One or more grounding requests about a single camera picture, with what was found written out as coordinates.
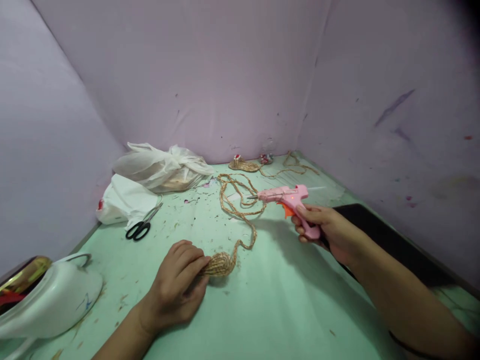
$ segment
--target scissors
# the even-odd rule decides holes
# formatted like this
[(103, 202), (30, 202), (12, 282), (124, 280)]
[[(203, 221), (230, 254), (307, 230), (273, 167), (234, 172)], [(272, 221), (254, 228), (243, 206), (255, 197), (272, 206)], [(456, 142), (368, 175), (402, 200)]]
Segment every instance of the scissors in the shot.
[(150, 216), (144, 220), (144, 221), (139, 221), (135, 225), (133, 225), (127, 232), (126, 232), (126, 238), (127, 239), (133, 239), (134, 242), (142, 240), (145, 235), (147, 235), (150, 231), (150, 220), (155, 216), (157, 211), (162, 207), (164, 203), (161, 202), (157, 206), (155, 206), (151, 210)]

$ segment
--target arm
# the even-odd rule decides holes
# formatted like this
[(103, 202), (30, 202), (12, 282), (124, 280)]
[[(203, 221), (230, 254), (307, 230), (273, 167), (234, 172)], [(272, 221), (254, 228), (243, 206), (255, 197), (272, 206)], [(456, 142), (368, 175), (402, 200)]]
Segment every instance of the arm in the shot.
[[(475, 338), (410, 270), (335, 210), (306, 207), (297, 210), (320, 225), (332, 255), (350, 268), (397, 339), (432, 357), (475, 358)], [(292, 221), (299, 240), (311, 242), (300, 220)]]
[(203, 277), (191, 291), (189, 288), (209, 261), (210, 257), (204, 256), (191, 241), (175, 243), (148, 293), (130, 310), (93, 360), (142, 359), (161, 331), (188, 323), (202, 303), (209, 278)]

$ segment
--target white container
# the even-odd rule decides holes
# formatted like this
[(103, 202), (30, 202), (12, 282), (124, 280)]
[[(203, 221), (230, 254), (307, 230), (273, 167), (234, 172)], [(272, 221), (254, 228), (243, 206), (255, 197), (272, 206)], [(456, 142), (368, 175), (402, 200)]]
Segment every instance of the white container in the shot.
[[(84, 257), (82, 266), (70, 260)], [(36, 339), (66, 332), (91, 309), (102, 290), (102, 276), (83, 266), (91, 255), (76, 253), (54, 262), (40, 283), (0, 316), (0, 339), (27, 338), (6, 360), (18, 359)]]

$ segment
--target black scissors handle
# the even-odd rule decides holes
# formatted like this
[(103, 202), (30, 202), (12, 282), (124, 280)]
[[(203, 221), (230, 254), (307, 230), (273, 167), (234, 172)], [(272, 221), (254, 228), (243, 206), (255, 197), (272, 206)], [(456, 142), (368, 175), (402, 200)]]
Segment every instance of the black scissors handle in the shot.
[(133, 225), (127, 232), (126, 238), (133, 239), (134, 242), (142, 240), (150, 231), (150, 223), (139, 221)]

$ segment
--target hand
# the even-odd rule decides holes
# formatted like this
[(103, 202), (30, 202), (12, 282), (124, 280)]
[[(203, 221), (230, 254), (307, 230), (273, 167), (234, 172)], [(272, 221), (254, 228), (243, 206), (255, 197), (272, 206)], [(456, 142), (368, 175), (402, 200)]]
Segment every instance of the hand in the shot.
[(193, 246), (191, 241), (179, 241), (163, 259), (155, 280), (138, 303), (139, 323), (144, 331), (156, 336), (173, 325), (188, 323), (202, 303), (209, 282), (205, 276), (190, 288), (210, 256)]
[[(335, 259), (350, 266), (355, 261), (360, 249), (373, 244), (373, 240), (366, 233), (353, 225), (350, 221), (340, 215), (332, 208), (304, 204), (305, 208), (297, 206), (296, 210), (310, 223), (320, 226), (324, 236), (330, 244), (330, 252)], [(299, 234), (298, 240), (301, 243), (315, 243), (325, 250), (325, 245), (319, 240), (307, 239), (305, 229), (297, 216), (292, 216), (292, 223)]]

